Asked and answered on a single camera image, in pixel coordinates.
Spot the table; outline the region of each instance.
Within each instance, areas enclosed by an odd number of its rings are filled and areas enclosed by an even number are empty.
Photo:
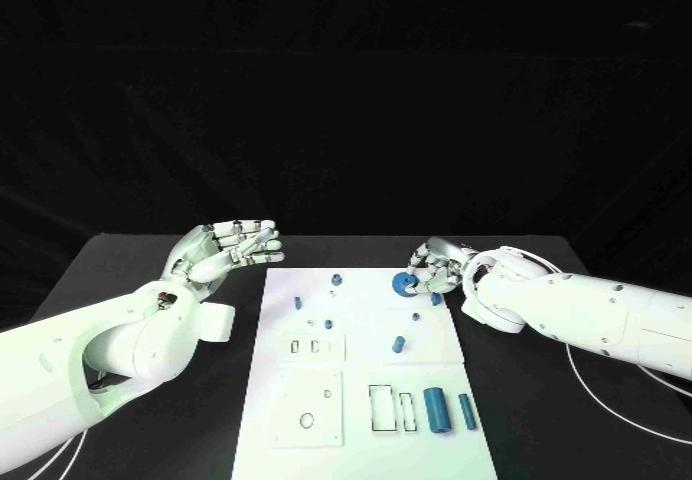
[[[178,238],[93,237],[34,320],[123,295],[154,280]],[[562,270],[586,273],[560,237],[446,238],[478,250],[514,246],[549,259]],[[425,239],[285,236],[281,267],[403,269]],[[66,480],[230,478],[265,268],[233,272],[210,297],[236,307],[229,342],[200,342],[181,375],[89,429]],[[459,291],[445,295],[498,478],[690,478],[692,446],[641,432],[598,407],[570,371],[563,344],[528,327],[511,335],[481,325],[459,311],[462,298]],[[692,415],[676,394],[634,366],[572,352],[583,379],[605,403],[637,422],[692,439]],[[40,478],[58,477],[67,452]],[[25,479],[48,456],[0,479]]]

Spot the black backdrop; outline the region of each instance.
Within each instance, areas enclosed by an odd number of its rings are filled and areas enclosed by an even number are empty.
[[[5,323],[90,235],[234,218],[559,234],[595,274],[692,294],[678,2],[2,8]]]

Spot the white robotic arm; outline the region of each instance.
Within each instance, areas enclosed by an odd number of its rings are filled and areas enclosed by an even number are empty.
[[[195,227],[158,281],[0,334],[0,474],[171,380],[198,340],[227,341],[234,309],[200,302],[230,270],[282,260],[276,237],[270,221]],[[82,361],[105,374],[90,386]]]
[[[413,273],[423,259],[432,277],[417,282]],[[518,333],[527,323],[553,340],[692,380],[692,299],[550,273],[533,260],[559,272],[514,248],[477,252],[430,238],[394,290],[402,295],[445,293],[461,285],[462,312],[497,330]]]

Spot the wire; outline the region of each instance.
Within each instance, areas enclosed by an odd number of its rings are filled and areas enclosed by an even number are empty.
[[[86,438],[86,430],[82,432],[82,438],[79,439],[79,445],[76,446],[74,454],[71,455],[71,460],[69,461],[67,467],[64,468],[64,471],[61,472],[60,478],[57,480],[61,480],[67,475],[69,469],[71,468],[71,464],[74,463],[74,460],[76,460],[76,455],[79,454],[79,450],[82,449],[84,438]]]
[[[61,444],[61,447],[60,449],[57,450],[57,452],[54,452],[54,455],[50,457],[50,460],[46,462],[46,464],[38,468],[37,472],[27,478],[27,480],[34,480],[34,478],[37,478],[37,476],[43,473],[43,470],[46,470],[46,468],[50,466],[50,464],[54,462],[54,459],[60,456],[60,453],[64,451],[64,449],[67,448],[67,445],[69,443],[71,442],[71,440],[74,439],[74,437],[71,437],[63,444]]]
[[[677,387],[676,385],[673,385],[671,383],[665,382],[657,375],[654,375],[651,373],[651,371],[644,368],[641,365],[637,365],[637,367],[642,370],[642,372],[657,381],[660,382],[663,385],[665,385],[665,387],[671,388],[676,392],[680,392],[683,395],[686,395],[687,397],[692,397],[692,393],[688,393],[686,390],[683,390],[680,387]]]
[[[524,255],[527,255],[528,257],[531,257],[534,260],[537,260],[539,262],[543,263],[544,266],[547,266],[550,268],[550,270],[553,271],[553,273],[562,273],[562,270],[550,263],[547,262],[543,258],[540,258],[537,255],[533,255],[530,252],[526,252],[517,248],[513,249],[514,251],[523,253]],[[590,398],[595,400],[595,402],[598,403],[598,405],[619,419],[622,420],[622,422],[627,422],[631,426],[637,427],[638,429],[641,429],[644,432],[648,432],[651,433],[652,435],[657,435],[658,437],[663,437],[665,438],[667,440],[671,440],[673,442],[677,442],[677,443],[683,443],[686,445],[692,445],[692,440],[684,440],[681,438],[677,438],[677,437],[671,437],[670,435],[665,435],[660,432],[657,432],[655,430],[651,430],[650,428],[645,428],[644,426],[641,426],[638,423],[632,422],[628,418],[622,417],[622,415],[619,415],[601,401],[601,399],[595,396],[595,393],[590,391],[590,389],[588,388],[586,386],[586,383],[583,382],[583,379],[580,378],[580,375],[579,375],[579,371],[576,370],[576,365],[573,364],[573,359],[572,359],[572,351],[569,350],[569,345],[565,343],[565,348],[566,348],[566,357],[569,359],[569,365],[572,366],[572,371],[573,371],[573,374],[576,375],[576,379],[579,380],[579,383],[580,383],[580,386],[583,387],[583,390],[586,391],[586,393],[590,395]],[[674,385],[671,385],[670,383],[667,383],[663,379],[660,379],[655,375],[652,375],[652,373],[648,372],[648,370],[638,366],[638,368],[644,371],[645,374],[648,374],[660,383],[663,383],[663,385],[667,385],[673,390],[678,391],[680,393],[683,393],[684,395],[690,396],[692,397],[692,394],[688,392],[686,392],[684,390],[681,390],[681,388],[677,388]]]

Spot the rectangular slot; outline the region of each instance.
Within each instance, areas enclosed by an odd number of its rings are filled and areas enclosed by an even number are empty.
[[[417,427],[415,425],[413,413],[413,399],[409,393],[399,393],[400,414],[403,415],[403,431],[415,432]]]
[[[368,385],[370,422],[373,432],[396,431],[396,413],[393,410],[393,390],[390,385]]]

